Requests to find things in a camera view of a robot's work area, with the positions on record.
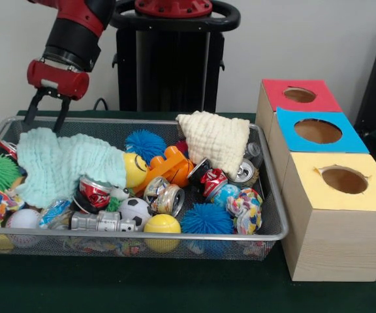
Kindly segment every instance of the orange toy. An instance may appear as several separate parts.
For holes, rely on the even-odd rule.
[[[176,184],[181,188],[188,186],[187,176],[194,168],[193,163],[187,160],[182,152],[173,145],[166,148],[164,155],[166,160],[161,156],[155,156],[150,161],[148,176],[141,185],[133,188],[135,194],[143,191],[151,180],[158,176],[166,178],[169,183]]]

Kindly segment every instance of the wire mesh basket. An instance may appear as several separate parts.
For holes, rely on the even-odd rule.
[[[18,143],[20,134],[32,128],[52,128],[55,119],[38,117],[31,126],[23,117],[11,117],[0,124],[0,140]],[[165,139],[167,145],[178,140],[177,123],[118,119],[67,119],[60,136],[87,134],[124,149],[125,138],[135,130],[150,130]],[[136,256],[141,258],[193,258],[218,260],[263,260],[276,241],[288,232],[285,209],[275,180],[268,146],[261,128],[250,125],[249,142],[256,142],[262,154],[251,161],[259,169],[260,179],[253,187],[263,195],[262,227],[254,235],[210,235],[143,232],[101,232],[68,230],[29,230],[0,228],[0,253],[54,256]],[[186,210],[202,202],[202,195],[185,189],[185,202],[177,219]],[[30,247],[15,247],[17,239],[33,242]]]

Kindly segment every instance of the white wall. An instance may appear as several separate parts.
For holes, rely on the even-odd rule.
[[[242,12],[242,25],[226,34],[226,72],[217,110],[255,112],[263,78],[324,79],[345,113],[356,117],[376,52],[374,0],[227,0]],[[27,66],[41,56],[55,10],[26,0],[0,0],[0,121],[26,109],[34,94]],[[102,54],[86,97],[72,110],[92,108],[104,97],[118,109],[115,31],[101,38]],[[59,102],[44,99],[42,110]]]

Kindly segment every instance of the blue paper top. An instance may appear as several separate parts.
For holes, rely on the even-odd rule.
[[[277,108],[279,127],[290,151],[295,152],[333,152],[333,153],[369,153],[353,126],[343,113],[332,112],[296,112]],[[334,143],[311,142],[294,129],[296,123],[303,120],[321,120],[340,129],[342,137]]]

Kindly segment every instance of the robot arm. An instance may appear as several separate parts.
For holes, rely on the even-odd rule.
[[[29,84],[36,89],[25,122],[31,123],[41,99],[48,95],[62,100],[54,132],[60,130],[71,100],[81,99],[89,86],[101,49],[99,38],[106,29],[116,0],[28,0],[57,9],[57,18],[42,57],[33,60],[27,71]]]

